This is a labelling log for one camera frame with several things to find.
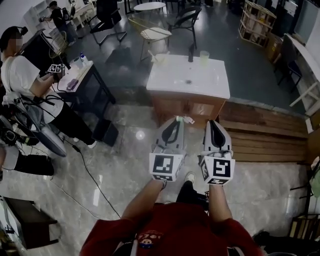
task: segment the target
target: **cup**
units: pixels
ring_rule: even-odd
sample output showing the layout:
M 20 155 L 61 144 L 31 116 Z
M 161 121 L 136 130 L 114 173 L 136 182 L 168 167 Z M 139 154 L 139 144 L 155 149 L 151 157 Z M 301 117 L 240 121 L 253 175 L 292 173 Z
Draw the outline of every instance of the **cup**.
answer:
M 205 51 L 205 50 L 200 51 L 200 63 L 201 63 L 202 66 L 206 66 L 207 65 L 208 59 L 209 59 L 209 55 L 210 55 L 210 53 Z
M 81 70 L 84 65 L 82 63 L 82 60 L 80 57 L 76 57 L 74 60 L 73 60 L 73 63 L 78 67 L 79 70 Z

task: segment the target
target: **red shirt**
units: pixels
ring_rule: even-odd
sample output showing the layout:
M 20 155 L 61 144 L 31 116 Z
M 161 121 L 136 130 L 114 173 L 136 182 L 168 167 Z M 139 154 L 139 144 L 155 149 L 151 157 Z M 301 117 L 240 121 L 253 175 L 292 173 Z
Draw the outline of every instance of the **red shirt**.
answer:
M 120 242 L 134 238 L 138 256 L 227 256 L 227 247 L 238 247 L 245 256 L 263 255 L 239 222 L 212 223 L 198 205 L 170 203 L 156 205 L 143 225 L 129 219 L 98 220 L 80 256 L 109 256 Z

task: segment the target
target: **white t-shirt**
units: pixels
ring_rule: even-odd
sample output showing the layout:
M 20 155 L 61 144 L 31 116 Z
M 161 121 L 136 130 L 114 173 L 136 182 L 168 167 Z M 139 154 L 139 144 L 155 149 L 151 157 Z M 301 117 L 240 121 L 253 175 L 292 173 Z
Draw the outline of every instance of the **white t-shirt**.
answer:
M 11 88 L 11 91 L 20 93 L 23 96 L 33 99 L 34 95 L 30 91 L 30 88 L 36 79 L 40 80 L 39 72 L 40 70 L 25 57 L 9 57 L 5 60 L 1 67 L 1 80 L 7 92 L 10 92 Z M 48 95 L 53 95 L 60 98 L 58 94 L 51 89 L 49 89 L 42 96 L 42 98 L 45 99 Z M 64 102 L 61 100 L 61 98 L 49 98 L 48 101 L 54 103 L 54 105 L 50 105 L 45 102 L 40 104 L 41 108 L 50 113 L 49 114 L 46 111 L 43 111 L 43 119 L 46 124 L 53 121 L 55 119 L 54 117 L 57 117 L 60 114 L 64 106 Z

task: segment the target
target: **black trash bin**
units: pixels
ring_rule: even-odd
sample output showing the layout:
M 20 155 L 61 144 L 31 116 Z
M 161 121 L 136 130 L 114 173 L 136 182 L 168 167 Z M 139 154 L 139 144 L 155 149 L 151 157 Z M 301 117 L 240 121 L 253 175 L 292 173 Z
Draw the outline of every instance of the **black trash bin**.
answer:
M 119 131 L 110 120 L 101 119 L 96 125 L 92 138 L 113 147 Z

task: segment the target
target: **tiled floor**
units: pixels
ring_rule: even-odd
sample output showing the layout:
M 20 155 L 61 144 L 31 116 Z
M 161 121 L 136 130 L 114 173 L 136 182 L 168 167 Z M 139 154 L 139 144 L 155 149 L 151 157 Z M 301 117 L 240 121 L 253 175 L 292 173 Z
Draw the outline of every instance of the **tiled floor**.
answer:
M 129 24 L 128 16 L 123 13 L 123 4 L 120 3 L 118 6 L 122 15 L 118 30 L 127 31 L 127 36 L 122 43 L 119 44 L 116 37 L 112 36 L 99 47 L 89 33 L 89 27 L 86 26 L 79 31 L 86 36 L 68 49 L 68 58 L 72 60 L 80 52 L 84 52 L 89 60 L 94 61 L 97 70 L 119 103 L 130 102 L 151 106 L 150 97 L 146 92 L 151 68 L 150 58 L 139 62 L 142 37 Z M 304 107 L 301 102 L 294 107 L 289 106 L 299 96 L 297 90 L 290 93 L 293 83 L 284 81 L 280 86 L 277 85 L 280 72 L 277 73 L 276 78 L 273 65 L 267 59 L 263 48 L 240 38 L 238 28 L 241 17 L 230 12 L 225 0 L 221 3 L 214 2 L 213 8 L 205 5 L 201 7 L 202 11 L 195 23 L 198 49 L 195 50 L 194 55 L 199 56 L 200 51 L 205 50 L 210 53 L 211 59 L 224 61 L 231 97 L 246 100 L 246 103 L 257 102 L 303 114 Z M 148 13 L 142 12 L 137 15 L 140 18 L 149 18 Z M 153 13 L 151 21 L 158 23 L 162 20 L 167 26 L 166 20 L 175 16 L 176 14 L 167 16 L 164 8 L 163 12 Z M 99 32 L 96 36 L 100 40 L 110 32 Z M 174 30 L 170 37 L 170 54 L 188 55 L 188 48 L 192 42 L 193 37 L 190 31 Z M 152 51 L 155 54 L 163 49 L 164 44 L 159 42 L 155 44 Z
M 150 180 L 149 152 L 156 131 L 154 112 L 147 106 L 115 105 L 106 117 L 119 130 L 114 147 L 98 143 L 89 149 L 81 141 L 87 168 L 98 182 L 117 212 L 121 214 L 130 200 Z M 95 118 L 84 116 L 91 126 Z M 145 136 L 137 139 L 136 133 Z M 196 173 L 195 189 L 208 190 L 197 165 L 197 154 L 202 150 L 203 130 L 189 127 L 185 134 L 187 156 L 178 180 L 169 183 L 159 202 L 174 202 L 185 174 Z M 17 171 L 4 171 L 0 195 L 35 201 L 47 214 L 58 221 L 59 243 L 24 251 L 27 256 L 77 256 L 96 218 L 79 206 L 62 190 L 92 212 L 97 218 L 117 219 L 110 205 L 99 193 L 86 172 L 81 155 L 69 144 L 67 157 L 55 157 L 55 175 L 43 178 Z M 240 221 L 251 235 L 261 229 L 277 235 L 286 235 L 293 216 L 304 208 L 305 201 L 298 197 L 303 191 L 290 188 L 305 182 L 305 170 L 295 163 L 241 163 L 235 165 L 234 178 L 225 186 L 227 201 L 234 219 Z

